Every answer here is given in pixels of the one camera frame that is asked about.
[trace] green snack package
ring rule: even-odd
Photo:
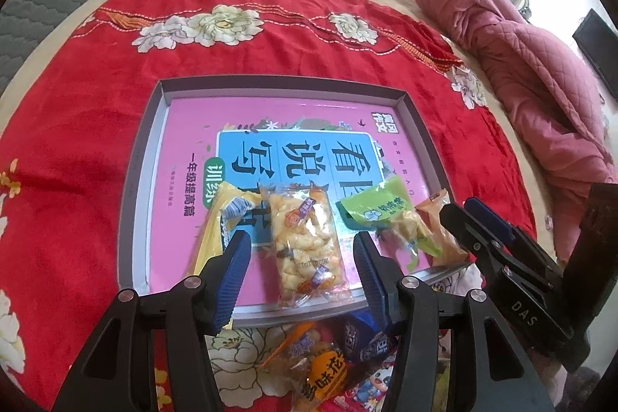
[[[340,203],[354,221],[372,227],[403,210],[414,209],[406,186],[397,175],[361,193],[344,197]]]

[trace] orange label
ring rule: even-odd
[[[346,373],[343,353],[326,351],[313,361],[301,393],[311,402],[314,400],[322,402],[342,384]]]

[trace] television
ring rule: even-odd
[[[592,64],[608,91],[618,100],[618,36],[595,10],[590,10],[573,34],[577,46]]]

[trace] metal rivet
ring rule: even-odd
[[[184,285],[187,288],[197,288],[202,284],[202,280],[200,280],[199,276],[189,276],[189,278],[185,278]]]
[[[135,297],[135,293],[133,290],[129,289],[123,290],[118,294],[118,300],[120,302],[129,302],[133,297]]]
[[[487,300],[487,294],[483,290],[479,290],[477,288],[470,291],[470,297],[477,302],[484,302]]]
[[[414,276],[404,276],[401,280],[401,284],[406,288],[416,288],[419,286],[419,281]]]

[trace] pink comforter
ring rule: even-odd
[[[528,24],[509,0],[416,0],[473,53],[515,131],[546,170],[554,245],[566,261],[592,182],[613,182],[594,75],[566,44]]]

